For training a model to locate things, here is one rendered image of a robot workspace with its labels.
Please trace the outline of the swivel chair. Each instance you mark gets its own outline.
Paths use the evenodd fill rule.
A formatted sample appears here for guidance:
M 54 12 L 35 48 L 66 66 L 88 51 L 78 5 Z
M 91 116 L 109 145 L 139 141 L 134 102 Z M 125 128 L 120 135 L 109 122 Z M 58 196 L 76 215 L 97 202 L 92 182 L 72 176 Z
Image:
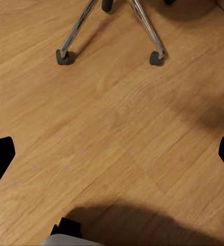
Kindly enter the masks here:
M 138 17 L 139 21 L 141 22 L 142 26 L 144 27 L 146 33 L 148 34 L 150 40 L 152 41 L 153 45 L 155 46 L 157 51 L 154 51 L 150 56 L 150 64 L 155 64 L 160 66 L 164 60 L 164 56 L 166 54 L 160 40 L 158 39 L 152 25 L 150 24 L 144 10 L 142 9 L 138 0 L 127 0 L 132 7 L 133 11 L 135 12 L 136 16 Z M 168 5 L 171 5 L 176 0 L 165 0 Z M 77 36 L 78 32 L 80 31 L 81 27 L 89 17 L 89 14 L 97 4 L 98 0 L 89 0 L 89 3 L 85 7 L 84 11 L 78 18 L 77 22 L 75 23 L 74 27 L 71 30 L 71 33 L 66 38 L 65 42 L 63 43 L 62 47 L 56 50 L 56 58 L 58 65 L 61 64 L 69 64 L 69 54 L 68 49 L 71 43 L 74 41 L 75 37 Z M 112 10 L 113 0 L 102 0 L 101 8 L 105 12 L 110 12 Z

